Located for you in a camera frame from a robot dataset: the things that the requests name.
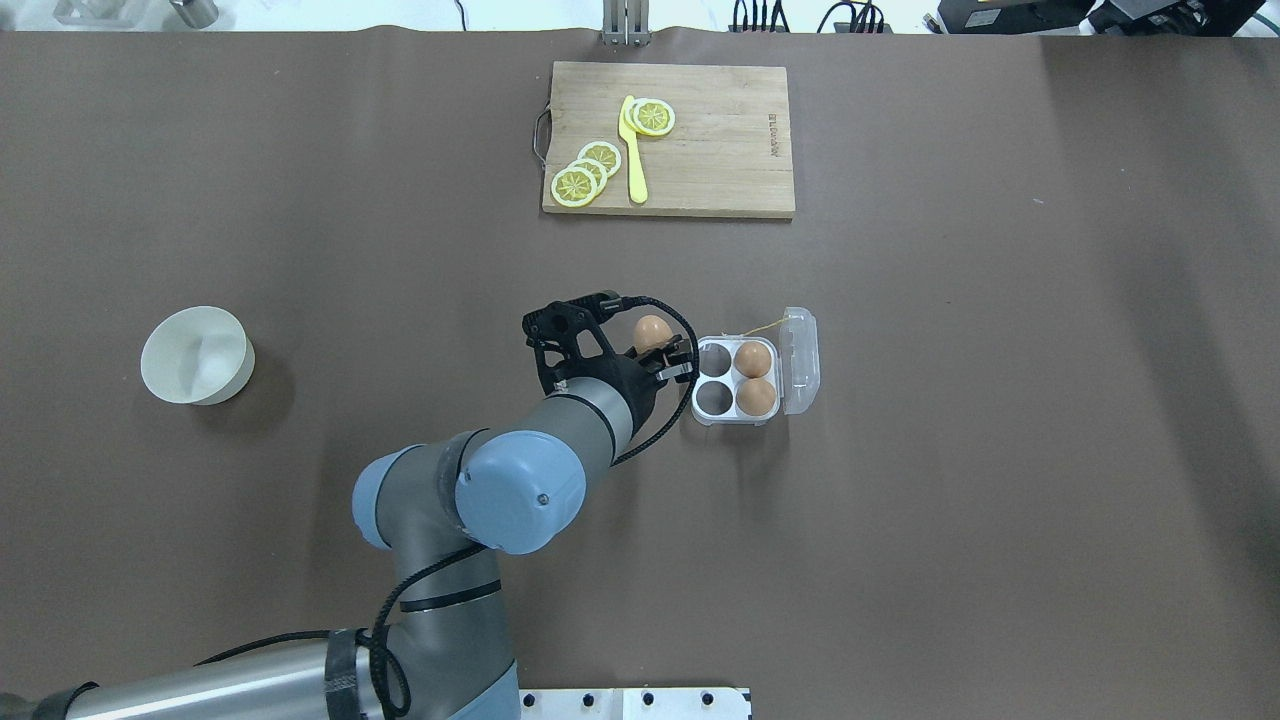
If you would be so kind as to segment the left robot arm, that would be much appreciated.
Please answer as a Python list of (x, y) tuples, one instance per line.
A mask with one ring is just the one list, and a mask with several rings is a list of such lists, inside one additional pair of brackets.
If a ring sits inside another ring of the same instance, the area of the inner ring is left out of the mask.
[(189, 670), (38, 701), (5, 719), (517, 719), (524, 711), (498, 564), (548, 544), (589, 486), (627, 454), (657, 392), (691, 383), (698, 351), (675, 337), (566, 357), (520, 421), (380, 457), (352, 510), (396, 559), (398, 584), (366, 628), (273, 635)]

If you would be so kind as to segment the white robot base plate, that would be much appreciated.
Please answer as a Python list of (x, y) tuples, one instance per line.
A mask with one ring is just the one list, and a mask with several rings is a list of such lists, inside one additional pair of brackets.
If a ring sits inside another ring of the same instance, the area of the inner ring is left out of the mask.
[(751, 719), (750, 691), (733, 687), (521, 689), (521, 719)]

